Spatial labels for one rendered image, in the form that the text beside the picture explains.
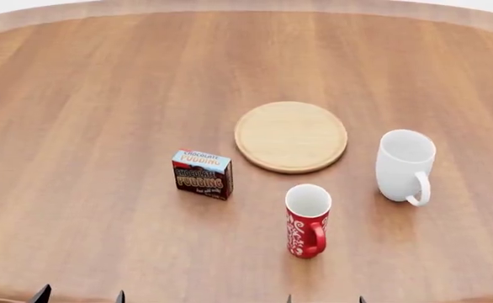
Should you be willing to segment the chocolate pudding box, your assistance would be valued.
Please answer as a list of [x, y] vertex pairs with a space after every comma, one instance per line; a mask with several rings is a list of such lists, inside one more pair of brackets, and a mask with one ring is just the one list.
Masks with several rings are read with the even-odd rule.
[[201, 151], [179, 150], [172, 157], [177, 189], [228, 200], [233, 184], [232, 160]]

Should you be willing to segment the red patterned mug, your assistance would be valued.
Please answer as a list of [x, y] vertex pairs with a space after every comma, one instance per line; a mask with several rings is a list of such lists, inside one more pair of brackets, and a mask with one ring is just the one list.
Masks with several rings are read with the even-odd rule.
[[288, 251], [311, 259], [326, 249], [326, 227], [332, 198], [321, 186], [302, 183], [285, 195]]

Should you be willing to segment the round wooden plate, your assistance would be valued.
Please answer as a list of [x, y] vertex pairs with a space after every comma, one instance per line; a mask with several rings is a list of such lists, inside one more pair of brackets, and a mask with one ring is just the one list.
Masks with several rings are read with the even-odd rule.
[[237, 121], [234, 139], [250, 163], [285, 174], [327, 168], [341, 158], [348, 143], [347, 130], [333, 113], [292, 101], [248, 111]]

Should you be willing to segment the white ceramic mug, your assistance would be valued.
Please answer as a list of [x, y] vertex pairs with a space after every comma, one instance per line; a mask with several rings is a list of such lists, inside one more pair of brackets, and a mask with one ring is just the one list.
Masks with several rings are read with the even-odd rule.
[[431, 198], [429, 174], [437, 148], [413, 130], [391, 130], [379, 141], [375, 176], [380, 193], [391, 201], [424, 206]]

